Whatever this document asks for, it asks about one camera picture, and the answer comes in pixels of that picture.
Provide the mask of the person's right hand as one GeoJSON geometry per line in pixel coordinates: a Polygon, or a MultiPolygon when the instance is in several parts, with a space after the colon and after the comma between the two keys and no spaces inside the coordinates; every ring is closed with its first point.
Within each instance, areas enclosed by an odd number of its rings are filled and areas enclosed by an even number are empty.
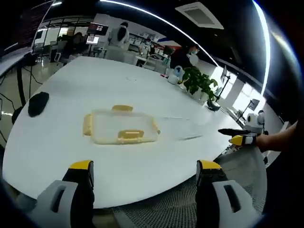
{"type": "Polygon", "coordinates": [[[261,152],[271,150],[271,136],[266,134],[260,134],[256,137],[256,145],[261,152]]]}

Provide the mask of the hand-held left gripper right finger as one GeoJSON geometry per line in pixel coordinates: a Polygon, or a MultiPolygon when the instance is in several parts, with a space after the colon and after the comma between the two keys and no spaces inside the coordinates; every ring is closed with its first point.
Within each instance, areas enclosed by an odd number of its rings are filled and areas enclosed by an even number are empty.
{"type": "Polygon", "coordinates": [[[257,221],[251,196],[216,162],[197,161],[196,186],[197,228],[251,228],[257,221]]]}

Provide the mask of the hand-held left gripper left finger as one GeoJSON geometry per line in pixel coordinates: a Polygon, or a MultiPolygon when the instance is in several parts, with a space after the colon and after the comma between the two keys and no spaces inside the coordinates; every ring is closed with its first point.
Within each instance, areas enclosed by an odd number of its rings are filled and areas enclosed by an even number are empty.
{"type": "Polygon", "coordinates": [[[94,200],[94,162],[75,162],[38,196],[35,223],[40,228],[93,228],[94,200]]]}

